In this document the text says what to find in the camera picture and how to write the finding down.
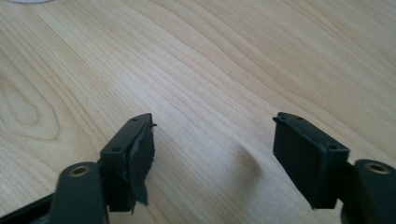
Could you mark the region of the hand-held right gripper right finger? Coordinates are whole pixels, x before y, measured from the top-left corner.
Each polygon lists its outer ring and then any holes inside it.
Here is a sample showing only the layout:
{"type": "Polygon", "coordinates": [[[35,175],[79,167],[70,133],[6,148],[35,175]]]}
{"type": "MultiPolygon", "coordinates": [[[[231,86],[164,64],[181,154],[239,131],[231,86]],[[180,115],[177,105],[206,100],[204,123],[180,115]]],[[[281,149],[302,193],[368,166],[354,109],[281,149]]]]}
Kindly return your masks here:
{"type": "Polygon", "coordinates": [[[333,209],[350,149],[302,117],[279,112],[273,153],[313,209],[333,209]]]}

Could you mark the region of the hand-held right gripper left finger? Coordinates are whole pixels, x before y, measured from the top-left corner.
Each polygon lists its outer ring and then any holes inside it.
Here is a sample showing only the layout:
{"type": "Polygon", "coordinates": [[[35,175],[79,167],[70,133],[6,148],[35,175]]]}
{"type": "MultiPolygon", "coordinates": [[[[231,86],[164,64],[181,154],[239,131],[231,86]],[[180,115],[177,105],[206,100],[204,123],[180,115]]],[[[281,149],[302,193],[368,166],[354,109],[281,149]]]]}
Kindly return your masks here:
{"type": "Polygon", "coordinates": [[[100,169],[110,212],[133,212],[136,203],[148,205],[146,177],[155,146],[150,113],[129,119],[100,152],[100,169]]]}

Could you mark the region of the white round object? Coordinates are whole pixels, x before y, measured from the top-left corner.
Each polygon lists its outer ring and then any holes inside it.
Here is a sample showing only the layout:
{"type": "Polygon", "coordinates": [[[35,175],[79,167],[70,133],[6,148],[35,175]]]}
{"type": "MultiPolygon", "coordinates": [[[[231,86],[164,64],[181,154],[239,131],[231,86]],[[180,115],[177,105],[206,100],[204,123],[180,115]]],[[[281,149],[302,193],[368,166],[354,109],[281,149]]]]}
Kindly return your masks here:
{"type": "Polygon", "coordinates": [[[38,3],[44,3],[52,0],[7,0],[9,2],[13,3],[21,3],[21,4],[38,4],[38,3]]]}

